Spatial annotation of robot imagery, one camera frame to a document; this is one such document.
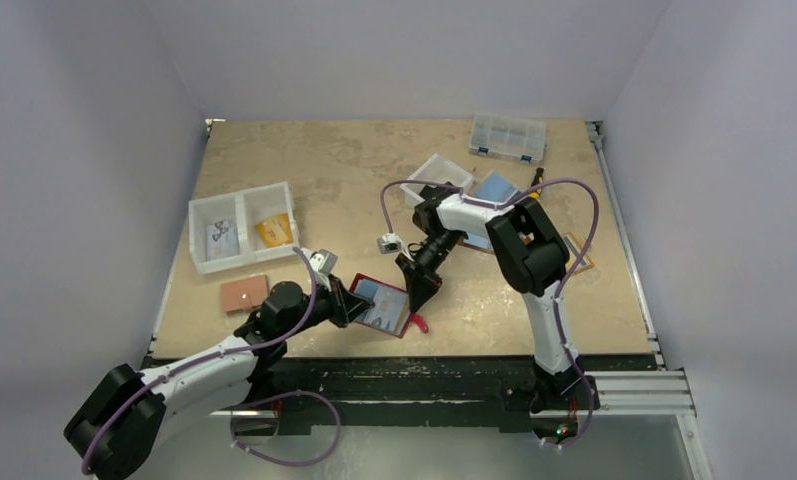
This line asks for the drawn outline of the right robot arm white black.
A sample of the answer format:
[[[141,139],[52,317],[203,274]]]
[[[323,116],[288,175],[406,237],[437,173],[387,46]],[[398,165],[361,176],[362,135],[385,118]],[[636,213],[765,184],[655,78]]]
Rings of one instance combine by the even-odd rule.
[[[533,413],[583,403],[589,412],[597,393],[582,368],[569,333],[562,296],[571,273],[570,252],[537,200],[522,196],[504,204],[464,195],[451,184],[423,184],[427,195],[414,208],[413,224],[425,239],[415,248],[394,232],[380,239],[384,253],[395,252],[409,294],[411,312],[418,312],[441,288],[438,268],[468,235],[491,243],[499,270],[525,304],[534,343]]]

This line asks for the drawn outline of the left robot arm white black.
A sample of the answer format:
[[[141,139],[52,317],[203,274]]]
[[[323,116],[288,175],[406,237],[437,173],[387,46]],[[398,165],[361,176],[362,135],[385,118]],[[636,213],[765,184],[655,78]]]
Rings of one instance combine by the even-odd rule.
[[[265,374],[286,354],[288,338],[325,321],[344,328],[373,305],[333,275],[311,294],[295,282],[280,282],[213,347],[161,367],[109,370],[63,435],[80,456],[83,474],[126,479],[154,447],[191,422],[226,407],[266,405],[272,382]]]

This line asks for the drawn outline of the red card holder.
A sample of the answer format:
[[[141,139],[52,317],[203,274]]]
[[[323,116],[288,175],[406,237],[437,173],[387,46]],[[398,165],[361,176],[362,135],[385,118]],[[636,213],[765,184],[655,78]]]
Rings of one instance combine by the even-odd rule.
[[[403,338],[410,326],[417,327],[424,335],[430,333],[427,322],[410,312],[409,295],[405,290],[357,273],[350,291],[373,303],[371,309],[354,320],[355,323],[396,338]]]

